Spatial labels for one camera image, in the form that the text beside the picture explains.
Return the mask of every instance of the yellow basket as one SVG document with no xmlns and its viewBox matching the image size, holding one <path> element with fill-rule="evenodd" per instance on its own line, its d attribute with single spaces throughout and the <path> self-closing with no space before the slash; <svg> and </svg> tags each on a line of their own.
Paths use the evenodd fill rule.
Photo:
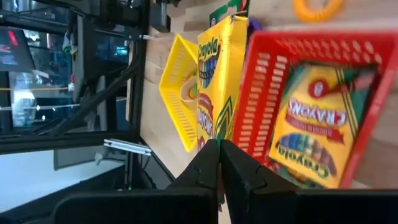
<svg viewBox="0 0 398 224">
<path fill-rule="evenodd" d="M 188 107 L 180 99 L 180 89 L 192 72 L 197 69 L 198 46 L 175 37 L 159 84 L 160 95 L 187 152 L 197 145 L 196 107 Z"/>
</svg>

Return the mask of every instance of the wooden table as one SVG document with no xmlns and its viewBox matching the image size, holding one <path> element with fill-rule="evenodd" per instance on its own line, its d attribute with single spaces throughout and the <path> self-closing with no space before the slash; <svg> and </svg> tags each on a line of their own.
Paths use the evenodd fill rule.
<svg viewBox="0 0 398 224">
<path fill-rule="evenodd" d="M 178 176 L 195 156 L 185 152 L 172 120 L 159 94 L 159 82 L 176 33 L 197 42 L 197 35 L 209 24 L 209 14 L 228 0 L 183 0 L 178 8 L 170 6 L 172 33 L 158 34 L 147 49 L 141 136 L 174 176 Z M 292 0 L 251 0 L 249 15 L 268 29 L 380 29 L 398 28 L 398 1 L 347 0 L 345 8 L 332 21 L 321 24 L 300 22 Z M 398 187 L 398 80 L 388 99 L 356 179 L 370 187 Z M 228 223 L 228 213 L 221 215 Z"/>
</svg>

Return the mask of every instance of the orange ring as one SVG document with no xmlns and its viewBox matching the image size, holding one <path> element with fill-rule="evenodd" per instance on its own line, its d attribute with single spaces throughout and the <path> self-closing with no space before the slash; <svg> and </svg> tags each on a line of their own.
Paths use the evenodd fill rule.
<svg viewBox="0 0 398 224">
<path fill-rule="evenodd" d="M 332 18 L 342 7 L 345 0 L 329 0 L 324 9 L 313 11 L 306 5 L 306 0 L 293 0 L 297 17 L 304 22 L 321 22 Z"/>
</svg>

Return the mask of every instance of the screen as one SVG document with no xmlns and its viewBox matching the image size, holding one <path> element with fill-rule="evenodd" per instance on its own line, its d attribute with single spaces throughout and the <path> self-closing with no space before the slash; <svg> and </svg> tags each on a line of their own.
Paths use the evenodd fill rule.
<svg viewBox="0 0 398 224">
<path fill-rule="evenodd" d="M 31 72 L 34 67 L 24 31 L 0 27 L 0 71 Z"/>
</svg>

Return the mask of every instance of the red basket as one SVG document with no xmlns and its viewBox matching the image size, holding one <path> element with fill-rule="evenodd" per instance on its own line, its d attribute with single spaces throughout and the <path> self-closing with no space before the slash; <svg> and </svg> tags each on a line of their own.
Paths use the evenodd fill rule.
<svg viewBox="0 0 398 224">
<path fill-rule="evenodd" d="M 260 163 L 272 140 L 290 65 L 301 60 L 379 64 L 381 81 L 359 129 L 340 187 L 348 188 L 398 69 L 396 32 L 257 31 L 251 37 L 233 142 Z"/>
</svg>

